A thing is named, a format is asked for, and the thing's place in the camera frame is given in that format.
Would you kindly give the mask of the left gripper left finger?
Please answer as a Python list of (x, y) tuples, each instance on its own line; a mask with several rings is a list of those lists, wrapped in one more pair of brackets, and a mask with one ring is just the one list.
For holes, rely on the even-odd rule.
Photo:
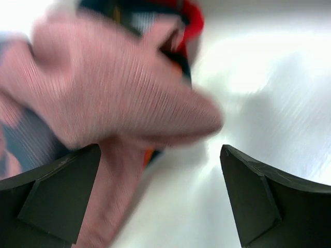
[(77, 242), (101, 151), (93, 144), (1, 180), (1, 247), (71, 247)]

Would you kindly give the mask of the pink patterned pillowcase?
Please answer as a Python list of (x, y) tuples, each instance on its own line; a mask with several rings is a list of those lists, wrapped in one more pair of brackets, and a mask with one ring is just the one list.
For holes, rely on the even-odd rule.
[(108, 247), (154, 155), (222, 128), (191, 86), (186, 45), (203, 26), (193, 1), (80, 1), (47, 13), (31, 40), (2, 39), (1, 180), (101, 151), (71, 247)]

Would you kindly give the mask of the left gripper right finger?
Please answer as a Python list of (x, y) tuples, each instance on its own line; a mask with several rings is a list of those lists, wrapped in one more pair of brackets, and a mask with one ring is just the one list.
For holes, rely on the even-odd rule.
[(330, 186), (230, 145), (222, 146), (220, 162), (242, 247), (330, 247)]

